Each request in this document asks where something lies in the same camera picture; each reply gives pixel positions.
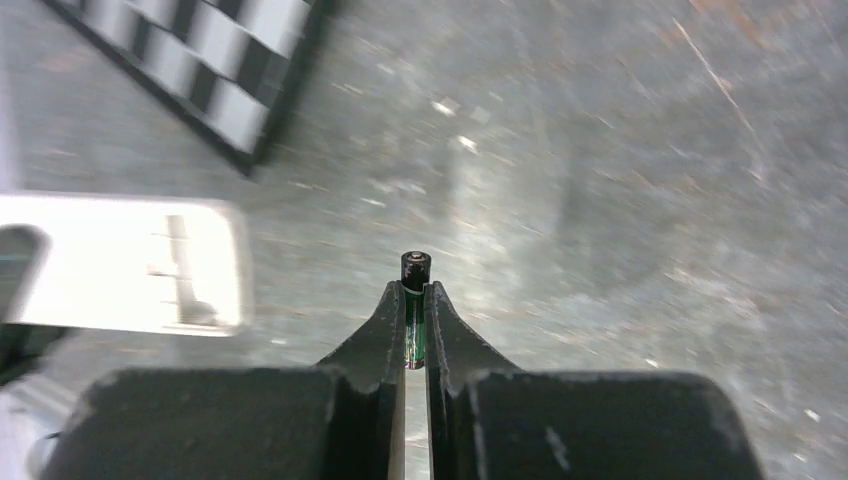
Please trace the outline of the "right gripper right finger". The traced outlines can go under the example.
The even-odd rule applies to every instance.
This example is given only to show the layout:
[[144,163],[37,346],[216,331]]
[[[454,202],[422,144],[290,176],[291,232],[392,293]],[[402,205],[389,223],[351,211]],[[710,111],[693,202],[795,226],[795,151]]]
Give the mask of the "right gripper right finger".
[[674,370],[529,371],[424,297],[435,479],[759,479],[733,402]]

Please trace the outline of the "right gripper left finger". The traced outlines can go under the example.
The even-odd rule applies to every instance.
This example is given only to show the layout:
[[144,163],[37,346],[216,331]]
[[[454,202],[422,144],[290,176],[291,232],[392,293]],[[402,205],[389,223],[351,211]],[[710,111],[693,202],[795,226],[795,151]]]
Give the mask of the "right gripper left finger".
[[45,479],[400,479],[405,295],[309,367],[125,369],[89,387]]

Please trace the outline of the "short white remote control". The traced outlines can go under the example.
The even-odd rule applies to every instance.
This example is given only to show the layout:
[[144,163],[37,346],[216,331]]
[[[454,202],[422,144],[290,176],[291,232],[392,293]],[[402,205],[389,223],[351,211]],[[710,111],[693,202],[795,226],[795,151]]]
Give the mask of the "short white remote control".
[[7,324],[229,337],[253,319],[244,216],[216,199],[1,197]]

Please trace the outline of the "small black battery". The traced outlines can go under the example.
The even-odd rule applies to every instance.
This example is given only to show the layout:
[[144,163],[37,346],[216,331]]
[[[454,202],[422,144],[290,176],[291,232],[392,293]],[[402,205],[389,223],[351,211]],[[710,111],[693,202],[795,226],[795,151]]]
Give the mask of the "small black battery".
[[424,294],[430,281],[432,258],[421,251],[401,256],[401,284],[405,296],[405,364],[416,370],[425,363]]

